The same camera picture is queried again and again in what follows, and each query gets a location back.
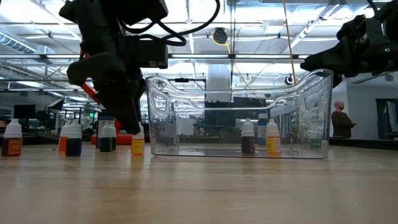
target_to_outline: white bottle cap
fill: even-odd
[[[110,123],[109,126],[112,129],[112,138],[116,138],[116,128],[114,127],[114,123]]]
[[[22,126],[19,124],[18,119],[12,119],[6,126],[4,138],[22,138]]]
[[[105,123],[101,130],[101,138],[111,138],[112,137],[112,128],[109,123]]]
[[[259,119],[268,119],[268,114],[259,114]]]
[[[133,134],[132,138],[133,139],[144,139],[144,127],[142,126],[141,122],[138,122],[139,125],[139,133],[138,134]]]
[[[273,134],[273,136],[277,134],[279,136],[278,125],[275,123],[274,119],[270,119],[267,124],[267,136],[269,136],[269,134]]]
[[[61,133],[60,136],[61,137],[67,137],[68,136],[68,132],[69,132],[69,122],[65,122],[65,125],[62,126],[61,128]]]
[[[69,126],[68,138],[81,138],[81,126],[78,119],[74,119]]]
[[[254,137],[254,125],[250,121],[250,118],[246,118],[246,121],[242,125],[242,137]]]

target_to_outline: yellow liquid bottle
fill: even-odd
[[[132,155],[143,155],[145,147],[144,139],[144,127],[142,127],[141,122],[139,123],[140,132],[134,134],[131,139],[131,154]]]

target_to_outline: man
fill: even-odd
[[[331,114],[331,123],[333,124],[333,137],[335,138],[350,138],[351,128],[357,124],[352,122],[348,115],[344,112],[344,103],[342,101],[335,102],[336,111]]]

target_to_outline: computer monitor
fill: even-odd
[[[35,118],[36,105],[14,105],[14,118],[32,119]]]

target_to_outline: yellow cable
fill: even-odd
[[[285,11],[285,18],[286,18],[287,41],[288,41],[288,43],[289,43],[290,63],[292,64],[293,81],[294,81],[294,85],[296,85],[296,74],[295,74],[295,72],[294,72],[294,65],[293,65],[292,45],[291,45],[291,43],[290,43],[289,23],[287,22],[286,0],[282,0],[282,2],[284,3],[284,11]]]

